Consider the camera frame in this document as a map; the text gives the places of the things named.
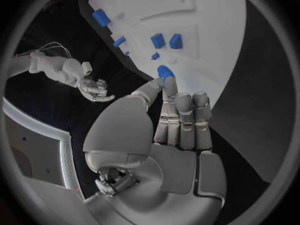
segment wire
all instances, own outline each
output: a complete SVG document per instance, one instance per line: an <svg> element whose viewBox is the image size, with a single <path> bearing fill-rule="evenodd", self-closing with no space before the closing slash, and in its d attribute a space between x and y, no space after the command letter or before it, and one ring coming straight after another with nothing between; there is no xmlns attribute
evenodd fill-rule
<svg viewBox="0 0 300 225"><path fill-rule="evenodd" d="M36 52L36 51L45 51L45 50L49 50L49 49L54 49L54 48L62 48L64 49L67 57L70 59L72 56L71 56L71 53L70 51L65 47L63 46L61 43L57 42L57 41L52 41L52 42L49 42L43 46L41 46L40 48L38 49L33 49L33 50L29 50L29 51L25 51L25 52L22 52L22 53L19 53L19 54L16 54L15 56L16 57L19 57L19 56L25 56L25 55L28 55L32 52Z"/></svg>

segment blue object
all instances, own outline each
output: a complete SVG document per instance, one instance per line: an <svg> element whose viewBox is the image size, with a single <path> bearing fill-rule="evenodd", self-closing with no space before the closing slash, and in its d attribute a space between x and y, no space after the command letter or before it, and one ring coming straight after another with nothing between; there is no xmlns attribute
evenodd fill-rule
<svg viewBox="0 0 300 225"><path fill-rule="evenodd" d="M171 49L182 49L183 41L180 34L175 33L170 40Z"/></svg>
<svg viewBox="0 0 300 225"><path fill-rule="evenodd" d="M156 49L161 49L164 45L166 45L165 39L162 33L157 33L151 37L152 43Z"/></svg>
<svg viewBox="0 0 300 225"><path fill-rule="evenodd" d="M115 41L113 43L113 46L115 48L117 48L118 46L120 46L122 43L124 43L126 41L126 38L124 36L121 36L117 41Z"/></svg>
<svg viewBox="0 0 300 225"><path fill-rule="evenodd" d="M92 13L93 18L100 24L102 28L106 27L111 20L102 9L98 9Z"/></svg>
<svg viewBox="0 0 300 225"><path fill-rule="evenodd" d="M156 59L158 59L159 57L160 57L160 54L159 54L158 52L156 52L156 53L154 53L154 54L152 55L151 60L156 60Z"/></svg>
<svg viewBox="0 0 300 225"><path fill-rule="evenodd" d="M175 78L174 73L167 66L160 65L157 68L157 72L158 72L158 76L161 78L163 83L165 83L165 80L167 79L167 77Z"/></svg>

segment black floor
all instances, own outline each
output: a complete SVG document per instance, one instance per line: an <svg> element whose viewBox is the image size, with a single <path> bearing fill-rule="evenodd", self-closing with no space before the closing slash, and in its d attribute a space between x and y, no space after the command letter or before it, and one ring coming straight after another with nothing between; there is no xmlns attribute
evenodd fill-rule
<svg viewBox="0 0 300 225"><path fill-rule="evenodd" d="M122 63L106 47L89 24L81 17L77 0L65 0L53 12L41 12L20 42L18 52L36 49L48 42L57 41L67 47L79 61L89 61L93 77L108 83L109 94L116 98L134 91L146 81ZM55 50L49 55L63 56ZM23 73L7 82L6 97L20 109L54 127L69 131L77 176L83 194L93 195L96 174L86 165L82 152L87 132L98 115L111 103L93 103L83 98L78 90L47 79L42 74ZM152 105L149 115L156 125L161 109L161 96ZM224 163L227 175L227 199L216 222L227 224L244 212L266 189L252 167L215 131L211 131L214 151Z"/></svg>

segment blue block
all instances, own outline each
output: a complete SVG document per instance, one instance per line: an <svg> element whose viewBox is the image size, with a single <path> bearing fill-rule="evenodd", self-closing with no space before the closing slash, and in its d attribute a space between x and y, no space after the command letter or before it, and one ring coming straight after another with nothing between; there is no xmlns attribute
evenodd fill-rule
<svg viewBox="0 0 300 225"><path fill-rule="evenodd" d="M160 65L157 68L157 72L158 72L158 76L161 78L163 83L165 83L165 80L167 79L167 77L175 78L174 73L167 66Z"/></svg>
<svg viewBox="0 0 300 225"><path fill-rule="evenodd" d="M170 40L171 49L182 49L183 41L180 34L175 33Z"/></svg>
<svg viewBox="0 0 300 225"><path fill-rule="evenodd" d="M162 33L155 34L154 36L151 37L151 40L156 49L161 49L164 45L166 45Z"/></svg>
<svg viewBox="0 0 300 225"><path fill-rule="evenodd" d="M104 13L102 9L98 9L97 11L93 12L92 16L102 28L106 27L111 22L109 17Z"/></svg>
<svg viewBox="0 0 300 225"><path fill-rule="evenodd" d="M126 41L126 38L124 36L121 36L117 41L115 41L113 43L113 46L115 48L117 48L118 46L120 46L122 43L124 43Z"/></svg>
<svg viewBox="0 0 300 225"><path fill-rule="evenodd" d="M159 54L158 52L156 52L156 53L154 53L154 54L152 55L151 60L156 60L156 59L158 59L159 57L160 57L160 54Z"/></svg>

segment blue cube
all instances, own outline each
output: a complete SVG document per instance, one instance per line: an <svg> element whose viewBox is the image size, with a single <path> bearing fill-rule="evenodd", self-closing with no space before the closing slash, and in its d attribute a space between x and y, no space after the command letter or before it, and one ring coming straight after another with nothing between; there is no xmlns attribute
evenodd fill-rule
<svg viewBox="0 0 300 225"><path fill-rule="evenodd" d="M155 34L154 36L151 37L151 40L156 49L161 49L164 45L166 45L162 33Z"/></svg>
<svg viewBox="0 0 300 225"><path fill-rule="evenodd" d="M93 12L92 16L102 28L106 27L111 22L109 17L105 14L105 12L102 9L98 9L97 11Z"/></svg>
<svg viewBox="0 0 300 225"><path fill-rule="evenodd" d="M183 41L180 34L175 33L170 40L171 49L182 49Z"/></svg>

